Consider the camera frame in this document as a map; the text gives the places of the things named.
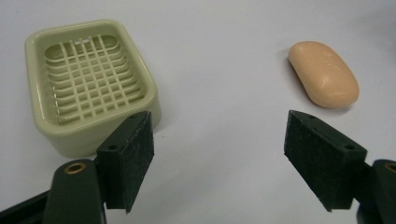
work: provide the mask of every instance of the soap bar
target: soap bar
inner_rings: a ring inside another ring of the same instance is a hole
[[[359,84],[341,57],[330,47],[304,41],[289,50],[289,61],[317,105],[340,108],[359,98]]]

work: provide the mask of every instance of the soap dish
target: soap dish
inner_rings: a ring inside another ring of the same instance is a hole
[[[35,125],[66,157],[93,154],[132,114],[161,119],[154,80],[117,21],[36,32],[25,53]]]

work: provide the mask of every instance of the orange soap bar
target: orange soap bar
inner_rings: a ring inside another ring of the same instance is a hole
[[[314,41],[299,42],[290,48],[289,61],[315,104],[339,108],[358,100],[358,81],[328,46]]]

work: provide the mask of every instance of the screw hole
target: screw hole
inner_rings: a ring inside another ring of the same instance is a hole
[[[77,173],[85,170],[86,167],[87,167],[87,165],[85,163],[77,162],[77,163],[68,165],[66,168],[64,168],[64,172],[69,175],[74,175],[74,174],[77,174]]]
[[[117,145],[111,145],[111,146],[108,147],[108,149],[110,149],[110,150],[114,150],[114,149],[117,149],[117,148],[118,148]]]
[[[385,168],[396,174],[396,163],[385,164]]]
[[[348,149],[348,150],[353,150],[355,149],[353,146],[351,145],[345,145],[344,148]]]

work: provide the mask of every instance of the white surface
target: white surface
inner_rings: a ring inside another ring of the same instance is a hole
[[[49,27],[124,24],[160,93],[156,155],[132,213],[108,223],[356,223],[327,213],[283,155],[289,109],[396,160],[396,2],[1,1],[0,210],[50,188],[70,161],[35,128],[23,44]],[[361,87],[349,109],[313,105],[287,61],[301,40],[331,46]]]

